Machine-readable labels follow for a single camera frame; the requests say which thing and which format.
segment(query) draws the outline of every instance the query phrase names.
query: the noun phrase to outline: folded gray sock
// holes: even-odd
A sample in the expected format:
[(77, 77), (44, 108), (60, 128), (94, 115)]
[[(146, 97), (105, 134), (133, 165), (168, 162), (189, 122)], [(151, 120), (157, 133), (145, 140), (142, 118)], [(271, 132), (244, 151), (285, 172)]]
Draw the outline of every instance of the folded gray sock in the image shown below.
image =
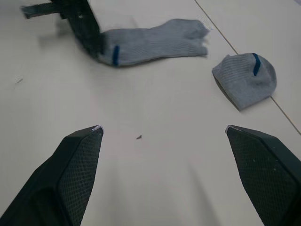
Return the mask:
[(227, 55), (212, 73), (238, 110), (270, 97), (277, 85), (274, 67), (255, 53)]
[(113, 66), (134, 65), (168, 57), (203, 56), (208, 30), (199, 20), (173, 19), (150, 29), (116, 29), (104, 32), (106, 38), (99, 61)]

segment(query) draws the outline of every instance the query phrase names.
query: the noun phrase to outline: white table surface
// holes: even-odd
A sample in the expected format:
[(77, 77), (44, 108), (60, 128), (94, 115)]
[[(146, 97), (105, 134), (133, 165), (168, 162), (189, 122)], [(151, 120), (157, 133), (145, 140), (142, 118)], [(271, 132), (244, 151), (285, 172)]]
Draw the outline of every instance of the white table surface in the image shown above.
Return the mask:
[(238, 53), (267, 58), (273, 97), (301, 132), (301, 5), (294, 0), (197, 0)]
[[(72, 35), (55, 35), (55, 16), (25, 20), (20, 5), (0, 3), (0, 214), (64, 136), (101, 124), (83, 226), (262, 225), (224, 131), (266, 132), (299, 158), (300, 136), (271, 99), (240, 113), (219, 90), (211, 69), (234, 52), (216, 29), (207, 57), (116, 69), (91, 60)], [(91, 5), (131, 15), (138, 27), (205, 16), (184, 0)]]

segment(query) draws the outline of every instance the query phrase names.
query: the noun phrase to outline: gray sock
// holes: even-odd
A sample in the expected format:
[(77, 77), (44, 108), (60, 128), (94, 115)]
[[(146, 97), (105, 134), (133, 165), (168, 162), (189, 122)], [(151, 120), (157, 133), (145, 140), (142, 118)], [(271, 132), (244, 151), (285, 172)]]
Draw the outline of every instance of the gray sock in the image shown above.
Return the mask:
[(227, 55), (212, 73), (238, 110), (270, 97), (277, 85), (274, 67), (255, 53)]
[(168, 57), (207, 54), (202, 46), (208, 30), (199, 20), (173, 19), (150, 29), (116, 29), (104, 32), (106, 38), (99, 61), (113, 66), (134, 65)]

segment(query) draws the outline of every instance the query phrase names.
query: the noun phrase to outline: ribbed knit fabric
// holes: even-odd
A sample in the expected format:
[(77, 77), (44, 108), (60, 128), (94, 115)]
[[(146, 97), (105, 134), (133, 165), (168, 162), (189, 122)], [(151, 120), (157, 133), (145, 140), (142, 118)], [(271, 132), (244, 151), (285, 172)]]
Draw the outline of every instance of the ribbed knit fabric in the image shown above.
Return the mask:
[(212, 73), (238, 110), (270, 97), (277, 85), (274, 67), (252, 53), (227, 55)]
[(208, 30), (199, 20), (173, 19), (150, 29), (116, 29), (104, 32), (106, 38), (99, 61), (127, 66), (167, 57), (203, 56)]

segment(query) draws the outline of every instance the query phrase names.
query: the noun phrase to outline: blue stripe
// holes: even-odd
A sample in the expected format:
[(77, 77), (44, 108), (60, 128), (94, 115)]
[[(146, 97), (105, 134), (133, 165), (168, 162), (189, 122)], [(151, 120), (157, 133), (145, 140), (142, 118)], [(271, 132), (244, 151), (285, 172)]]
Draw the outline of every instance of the blue stripe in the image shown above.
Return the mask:
[(258, 55), (256, 53), (253, 53), (253, 55), (254, 55), (254, 57), (256, 59), (256, 64), (255, 64), (253, 73), (254, 73), (254, 76), (256, 76), (258, 74), (261, 62), (260, 62), (260, 59), (259, 59), (259, 57), (258, 57)]
[(112, 64), (116, 67), (119, 65), (118, 63), (119, 51), (120, 51), (120, 46), (116, 45), (114, 48), (113, 58), (112, 58)]

